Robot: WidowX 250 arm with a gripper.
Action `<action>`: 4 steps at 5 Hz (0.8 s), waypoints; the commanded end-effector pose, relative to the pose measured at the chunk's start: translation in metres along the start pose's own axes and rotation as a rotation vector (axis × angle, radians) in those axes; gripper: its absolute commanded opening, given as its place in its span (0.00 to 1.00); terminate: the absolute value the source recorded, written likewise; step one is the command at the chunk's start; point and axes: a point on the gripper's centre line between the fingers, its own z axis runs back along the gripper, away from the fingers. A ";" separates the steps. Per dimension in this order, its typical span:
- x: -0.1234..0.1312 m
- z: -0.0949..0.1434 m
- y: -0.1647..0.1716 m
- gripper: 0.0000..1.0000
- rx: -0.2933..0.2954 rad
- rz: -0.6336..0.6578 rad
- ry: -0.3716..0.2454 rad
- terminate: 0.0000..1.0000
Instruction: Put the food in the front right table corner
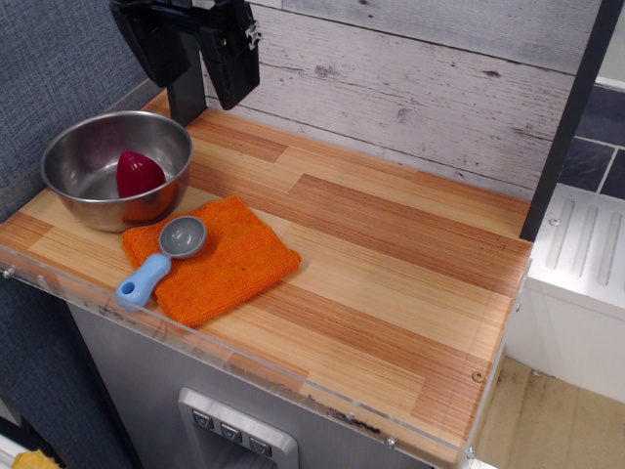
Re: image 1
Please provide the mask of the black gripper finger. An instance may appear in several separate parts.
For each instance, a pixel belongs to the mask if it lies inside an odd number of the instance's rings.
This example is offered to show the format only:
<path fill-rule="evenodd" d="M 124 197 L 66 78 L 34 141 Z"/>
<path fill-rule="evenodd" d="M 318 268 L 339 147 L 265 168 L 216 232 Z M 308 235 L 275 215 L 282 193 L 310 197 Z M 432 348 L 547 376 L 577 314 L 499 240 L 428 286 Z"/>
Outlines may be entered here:
<path fill-rule="evenodd" d="M 146 72 L 158 87 L 174 83 L 189 68 L 182 39 L 159 16 L 159 1 L 110 1 L 113 19 Z"/>
<path fill-rule="evenodd" d="M 230 110 L 260 84 L 260 27 L 247 1 L 215 1 L 207 13 L 200 50 L 221 107 Z"/>

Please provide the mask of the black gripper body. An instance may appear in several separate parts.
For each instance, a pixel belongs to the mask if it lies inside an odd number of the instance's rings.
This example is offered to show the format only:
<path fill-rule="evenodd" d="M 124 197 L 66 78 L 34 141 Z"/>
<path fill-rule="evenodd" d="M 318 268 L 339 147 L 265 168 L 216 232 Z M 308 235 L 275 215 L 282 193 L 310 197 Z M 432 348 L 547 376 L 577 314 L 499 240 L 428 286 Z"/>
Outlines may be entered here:
<path fill-rule="evenodd" d="M 243 1 L 214 1 L 209 7 L 179 1 L 146 1 L 150 13 L 171 27 L 243 27 Z"/>

